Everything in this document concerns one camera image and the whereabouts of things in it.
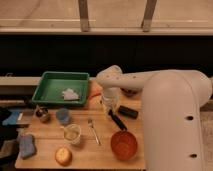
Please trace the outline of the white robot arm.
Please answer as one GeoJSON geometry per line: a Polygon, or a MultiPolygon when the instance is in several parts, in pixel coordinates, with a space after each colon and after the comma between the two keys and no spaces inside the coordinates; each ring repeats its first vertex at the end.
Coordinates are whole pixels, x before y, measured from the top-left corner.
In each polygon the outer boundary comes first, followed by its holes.
{"type": "Polygon", "coordinates": [[[96,76],[102,100],[124,88],[141,91],[146,171],[205,171],[200,108],[213,94],[212,80],[197,70],[124,74],[113,65],[96,76]]]}

